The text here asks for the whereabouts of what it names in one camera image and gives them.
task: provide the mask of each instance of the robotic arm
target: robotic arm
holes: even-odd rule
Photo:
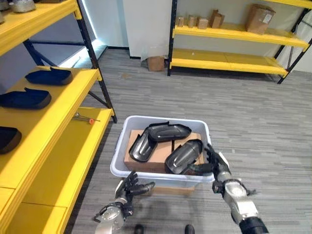
[[[249,198],[255,194],[255,190],[248,190],[240,179],[232,177],[229,163],[222,153],[215,152],[210,144],[205,150],[209,163],[191,164],[189,168],[200,174],[213,172],[215,178],[213,192],[222,195],[231,208],[233,221],[239,225],[243,234],[269,233],[259,217],[257,208]]]
[[[104,206],[94,217],[98,222],[96,234],[118,234],[126,217],[133,215],[133,196],[149,192],[155,183],[137,184],[138,178],[135,172],[131,172],[127,178],[120,181],[115,191],[115,201]]]
[[[243,234],[269,233],[259,217],[258,210],[249,198],[250,195],[255,194],[255,190],[248,190],[240,179],[232,177],[229,164],[222,153],[215,152],[211,145],[208,145],[205,150],[209,163],[190,164],[189,169],[198,174],[213,172],[215,178],[213,192],[222,195],[231,209],[233,221],[239,225]],[[93,220],[99,223],[96,234],[120,233],[126,217],[133,214],[133,196],[147,193],[155,186],[154,182],[144,185],[137,185],[137,182],[137,174],[131,172],[119,183],[116,188],[115,201],[103,207],[93,217]]]

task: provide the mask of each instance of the plastic bin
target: plastic bin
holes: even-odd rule
[[[149,116],[129,116],[122,127],[115,153],[111,162],[111,172],[118,177],[127,177],[131,172],[124,164],[125,151],[129,142],[131,130],[144,130],[151,123],[162,123],[169,121],[170,124],[180,123],[191,128],[192,132],[199,133],[203,145],[211,144],[208,126],[200,120],[161,118]],[[139,181],[142,183],[154,181],[158,187],[190,188],[198,183],[211,183],[214,181],[212,173],[205,176],[198,175],[174,175],[162,173],[137,172]]]

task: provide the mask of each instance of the brown cardboard box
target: brown cardboard box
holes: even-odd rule
[[[188,19],[188,23],[187,25],[189,26],[189,28],[193,28],[194,26],[196,26],[196,17],[189,15],[189,19]]]
[[[219,28],[223,24],[225,16],[218,12],[219,10],[214,10],[213,14],[210,17],[209,25],[212,28]]]
[[[156,173],[166,173],[165,172],[165,160],[172,152],[172,142],[162,142],[159,143],[154,150],[151,158],[147,162],[137,162],[133,160],[129,155],[129,150],[137,138],[138,134],[142,134],[143,130],[132,130],[129,137],[128,146],[126,149],[126,155],[124,163],[130,170],[136,170],[138,172],[156,172]],[[174,149],[176,149],[180,144],[184,144],[190,139],[200,139],[200,134],[191,133],[187,138],[183,140],[177,140],[174,143]],[[204,163],[203,154],[199,156],[196,164]]]
[[[148,70],[153,72],[165,70],[165,58],[163,56],[154,56],[147,58]]]
[[[197,26],[199,29],[206,29],[208,27],[208,20],[204,17],[199,17],[197,21]]]
[[[183,27],[184,25],[184,17],[183,16],[179,16],[176,18],[176,24],[178,27]]]
[[[245,24],[246,31],[264,34],[274,14],[275,11],[268,6],[253,4]]]

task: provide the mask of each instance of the silver metal part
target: silver metal part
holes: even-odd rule
[[[234,178],[229,172],[220,172],[217,176],[217,180],[222,183],[231,179]],[[231,208],[233,219],[237,224],[248,217],[259,216],[258,210],[253,201],[247,196],[246,189],[238,181],[229,181],[225,183],[223,199]]]
[[[233,179],[233,177],[231,176],[229,172],[220,172],[217,176],[217,180],[222,183],[228,179]]]
[[[120,208],[111,206],[98,218],[95,234],[119,234],[124,224],[124,219]]]
[[[10,7],[12,11],[16,13],[24,13],[36,9],[33,0],[13,0],[13,2],[10,3]]]

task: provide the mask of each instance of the black glove-like robot finger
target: black glove-like robot finger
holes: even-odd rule
[[[136,195],[149,192],[155,186],[154,182],[147,184],[137,184],[138,178],[135,171],[132,171],[124,180],[122,180],[115,191],[115,202],[103,207],[94,217],[95,222],[100,222],[98,217],[103,215],[107,208],[118,207],[122,211],[123,218],[133,215],[132,200]]]

